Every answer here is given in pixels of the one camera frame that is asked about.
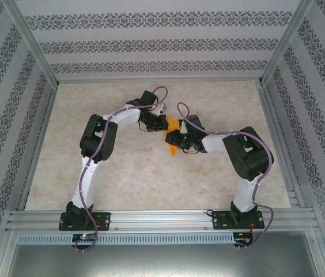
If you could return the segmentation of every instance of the white floor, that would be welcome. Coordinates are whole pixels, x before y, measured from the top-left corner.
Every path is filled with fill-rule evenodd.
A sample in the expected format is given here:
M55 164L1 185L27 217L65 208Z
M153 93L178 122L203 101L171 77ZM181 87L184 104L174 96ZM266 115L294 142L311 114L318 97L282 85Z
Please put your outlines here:
M47 128L26 210L64 210L81 170L79 142L89 117L109 114L144 90L169 89L165 112L179 118L187 103L207 130L252 126L275 156L254 82L61 84ZM161 98L164 91L157 92ZM171 156L162 133L133 124L118 130L115 148L99 176L94 209L229 208L238 176L223 153ZM277 158L262 182L258 202L290 207Z

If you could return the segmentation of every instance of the yellow object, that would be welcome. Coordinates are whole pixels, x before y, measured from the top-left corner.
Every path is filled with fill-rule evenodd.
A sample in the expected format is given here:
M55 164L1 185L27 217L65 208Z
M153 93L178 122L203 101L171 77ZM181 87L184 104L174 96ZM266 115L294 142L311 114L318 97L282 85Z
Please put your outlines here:
M172 117L168 117L168 130L163 132L165 133L166 136L168 133L174 130L180 130L179 120L173 119ZM174 156L176 151L178 150L178 147L171 144L168 145L169 145L170 153L172 154L172 156Z

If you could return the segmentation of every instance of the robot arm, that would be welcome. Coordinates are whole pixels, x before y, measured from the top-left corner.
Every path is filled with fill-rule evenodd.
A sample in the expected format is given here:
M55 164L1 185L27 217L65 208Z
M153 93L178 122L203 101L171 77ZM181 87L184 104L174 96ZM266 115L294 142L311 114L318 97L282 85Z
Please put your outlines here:
M157 96L155 94L145 91L140 99L127 102L127 104L124 105L124 108L147 106L155 103L156 100ZM99 146L103 136L106 121L112 116L108 124L103 146L98 154L90 161L88 169L84 172L82 179L82 195L89 211L91 211L93 208L93 192L95 183L100 174L102 165L111 156L112 151L114 150L117 131L135 122L144 123L149 132L167 130L168 123L165 119L166 116L162 114L165 109L165 105L159 104L153 110L149 110L147 108L134 108L126 109L116 115L108 114L99 116L97 114L93 114L89 118L80 142L82 154L81 173L87 166L90 157L96 152L96 149ZM66 211L74 220L82 224L84 227L90 223L89 216L86 214L81 201L78 185L71 202L69 202L66 207Z
M204 129L197 115L187 117L195 125ZM197 152L227 152L234 169L239 175L237 194L230 205L230 215L233 221L240 222L250 217L257 206L252 201L252 195L260 176L266 171L269 158L265 149L254 139L243 134L207 135L206 133L179 121L181 130L167 134L165 141L181 149L194 147ZM261 139L252 127L241 130Z

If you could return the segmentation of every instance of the ventilation grille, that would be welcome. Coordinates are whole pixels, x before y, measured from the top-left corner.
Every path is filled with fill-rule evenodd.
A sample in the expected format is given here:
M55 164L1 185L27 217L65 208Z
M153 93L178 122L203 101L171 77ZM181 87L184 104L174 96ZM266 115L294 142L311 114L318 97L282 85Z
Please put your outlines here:
M19 245L70 245L72 234L21 234ZM100 245L233 244L233 233L101 234Z

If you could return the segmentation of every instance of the floor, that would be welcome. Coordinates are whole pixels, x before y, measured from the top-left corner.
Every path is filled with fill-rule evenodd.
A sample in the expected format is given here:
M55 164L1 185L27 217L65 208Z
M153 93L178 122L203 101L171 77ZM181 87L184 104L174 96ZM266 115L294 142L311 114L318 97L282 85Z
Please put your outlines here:
M63 210L77 186L79 142L89 117L109 114L144 90L169 89L165 112L180 118L176 104L188 104L207 130L252 126L275 156L255 83L174 82L61 84L41 150L26 210ZM161 98L164 91L158 91ZM112 156L95 188L94 209L229 208L238 176L227 154L184 154L172 157L160 132L146 133L132 124L118 130ZM277 158L261 183L258 203L290 207Z

